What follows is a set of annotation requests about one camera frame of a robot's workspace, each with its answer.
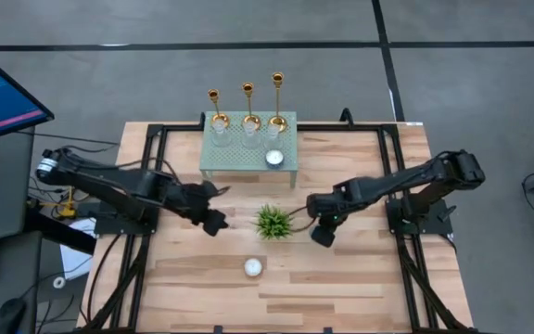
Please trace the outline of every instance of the white tealight candle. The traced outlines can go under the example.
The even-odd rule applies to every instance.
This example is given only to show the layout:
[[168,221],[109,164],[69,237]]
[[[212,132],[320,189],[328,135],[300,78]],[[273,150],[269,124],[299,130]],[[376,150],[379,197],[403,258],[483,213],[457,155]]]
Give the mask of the white tealight candle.
[[279,168],[284,162],[284,153],[277,149],[272,149],[265,155],[265,160],[270,168]]

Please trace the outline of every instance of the floor tile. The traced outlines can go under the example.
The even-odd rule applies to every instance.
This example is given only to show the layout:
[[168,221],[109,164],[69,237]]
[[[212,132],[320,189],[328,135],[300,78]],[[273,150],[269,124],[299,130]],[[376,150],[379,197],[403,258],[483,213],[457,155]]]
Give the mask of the floor tile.
[[408,121],[424,122],[434,153],[476,154],[487,176],[448,197],[476,326],[534,332],[534,213],[521,188],[534,172],[534,49],[395,50],[393,58]]
[[380,2],[392,42],[534,41],[534,1]]
[[[281,109],[302,121],[336,121],[345,107],[356,120],[393,120],[376,49],[0,53],[0,66],[55,113],[37,126],[49,134],[119,141],[128,121],[196,121],[213,110],[211,88],[222,110],[244,110],[245,81],[254,110],[274,109],[274,71],[285,75]],[[37,138],[34,158],[44,144],[56,141]]]
[[0,45],[377,38],[370,1],[0,0]]

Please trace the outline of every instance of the desk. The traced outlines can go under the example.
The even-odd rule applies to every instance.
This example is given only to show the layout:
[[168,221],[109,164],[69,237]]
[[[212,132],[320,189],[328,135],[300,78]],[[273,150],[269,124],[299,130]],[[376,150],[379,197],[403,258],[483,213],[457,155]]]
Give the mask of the desk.
[[0,238],[21,233],[24,229],[32,142],[29,135],[0,137]]
[[[21,296],[38,279],[41,241],[38,232],[0,239],[0,307]],[[31,289],[24,297],[26,311],[19,324],[19,333],[34,332],[36,293],[37,289]]]
[[[146,122],[125,125],[117,163],[141,159]],[[406,167],[430,159],[421,125],[398,124]],[[171,132],[165,157],[183,182],[200,182],[200,132]],[[298,185],[290,189],[281,173],[216,173],[217,187],[230,191],[211,206],[225,212],[230,229],[216,238],[174,214],[161,211],[158,231],[147,258],[138,332],[407,332],[409,316],[404,297],[395,238],[388,232],[383,201],[357,212],[337,230],[330,249],[312,242],[307,233],[283,241],[262,241],[254,221],[259,207],[272,203],[285,211],[305,205],[314,192],[355,176],[382,176],[376,133],[299,132]],[[392,148],[390,138],[387,146]],[[389,150],[394,164],[394,154]],[[296,226],[310,220],[297,216]],[[93,268],[113,236],[98,240]],[[110,252],[96,283],[94,310],[114,290],[121,267],[125,237]],[[464,324],[472,320],[454,250],[443,239],[422,236],[431,285]],[[249,279],[243,263],[261,259],[260,278]],[[94,270],[86,291],[92,284]],[[418,288],[422,325],[426,312]],[[127,324],[133,294],[125,293],[121,324]],[[87,304],[84,296],[83,307]]]

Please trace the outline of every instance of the candle holder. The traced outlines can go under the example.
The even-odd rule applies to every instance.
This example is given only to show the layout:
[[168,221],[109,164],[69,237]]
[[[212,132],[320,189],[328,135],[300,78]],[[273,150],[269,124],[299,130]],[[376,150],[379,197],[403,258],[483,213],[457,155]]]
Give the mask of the candle holder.
[[250,104],[250,97],[252,96],[254,85],[252,83],[242,83],[242,91],[245,92],[248,100],[248,115],[242,120],[242,126],[245,126],[247,122],[255,123],[255,129],[259,130],[261,127],[261,119],[252,114],[252,107]]
[[275,72],[272,75],[272,79],[275,85],[275,116],[269,120],[269,124],[279,126],[279,132],[283,132],[287,128],[287,121],[279,115],[279,90],[284,82],[284,74],[282,72]]
[[265,141],[263,142],[265,148],[269,150],[280,149],[284,145],[284,143],[282,142],[282,138],[279,134],[279,125],[267,125],[267,134],[265,136]]
[[218,118],[211,124],[213,133],[211,134],[211,142],[218,148],[225,148],[232,143],[232,136],[226,129],[223,119]]
[[258,148],[261,145],[261,135],[257,124],[251,120],[242,121],[245,133],[242,135],[242,146],[248,149]]
[[230,125],[230,119],[228,118],[228,115],[220,113],[220,108],[218,108],[218,98],[220,98],[220,92],[217,89],[210,89],[208,96],[215,106],[215,115],[213,115],[211,118],[211,124],[214,124],[217,120],[222,120],[223,126],[228,127],[228,125]]

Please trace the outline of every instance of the computer mouse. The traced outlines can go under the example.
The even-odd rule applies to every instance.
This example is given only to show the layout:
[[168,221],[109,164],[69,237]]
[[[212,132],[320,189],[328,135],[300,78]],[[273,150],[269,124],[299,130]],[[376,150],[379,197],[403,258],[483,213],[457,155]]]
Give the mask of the computer mouse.
[[4,302],[0,308],[0,334],[16,334],[24,310],[26,302],[20,298]]

